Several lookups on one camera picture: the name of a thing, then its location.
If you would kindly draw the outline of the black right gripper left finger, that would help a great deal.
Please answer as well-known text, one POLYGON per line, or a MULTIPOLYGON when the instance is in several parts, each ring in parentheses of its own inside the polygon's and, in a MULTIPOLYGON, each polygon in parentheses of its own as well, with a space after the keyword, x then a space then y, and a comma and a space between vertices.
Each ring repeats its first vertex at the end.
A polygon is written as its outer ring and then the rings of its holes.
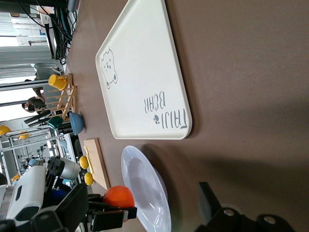
POLYGON ((73 232, 88 210, 86 184, 76 185, 58 204, 40 210, 31 219, 32 232, 73 232))

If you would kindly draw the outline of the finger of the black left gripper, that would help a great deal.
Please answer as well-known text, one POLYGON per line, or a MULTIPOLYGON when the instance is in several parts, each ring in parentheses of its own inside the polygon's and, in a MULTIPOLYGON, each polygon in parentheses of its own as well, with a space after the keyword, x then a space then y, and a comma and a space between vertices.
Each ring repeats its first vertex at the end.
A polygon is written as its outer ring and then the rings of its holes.
POLYGON ((123 223, 137 217, 137 208, 117 208, 113 210, 95 210, 90 217, 91 231, 104 231, 121 228, 123 223))
POLYGON ((106 206, 106 203, 103 202, 103 196, 100 194, 88 194, 88 204, 89 206, 106 206))

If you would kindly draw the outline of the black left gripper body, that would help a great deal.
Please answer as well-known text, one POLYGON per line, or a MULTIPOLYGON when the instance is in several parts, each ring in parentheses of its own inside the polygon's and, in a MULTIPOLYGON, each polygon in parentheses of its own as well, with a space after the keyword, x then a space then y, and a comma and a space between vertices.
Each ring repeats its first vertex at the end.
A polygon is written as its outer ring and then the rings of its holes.
POLYGON ((62 180, 60 184, 52 186, 48 193, 44 194, 43 207, 50 207, 53 205, 58 205, 61 201, 70 193, 70 191, 75 187, 72 181, 62 180))

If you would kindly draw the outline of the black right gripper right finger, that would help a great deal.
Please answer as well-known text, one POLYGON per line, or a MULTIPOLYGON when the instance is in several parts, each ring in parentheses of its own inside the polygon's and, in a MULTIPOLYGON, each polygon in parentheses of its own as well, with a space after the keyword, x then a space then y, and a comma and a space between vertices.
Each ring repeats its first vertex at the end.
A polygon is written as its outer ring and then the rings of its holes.
POLYGON ((221 206, 208 182, 198 184, 198 207, 203 223, 196 232, 257 232, 257 223, 231 207, 221 206))

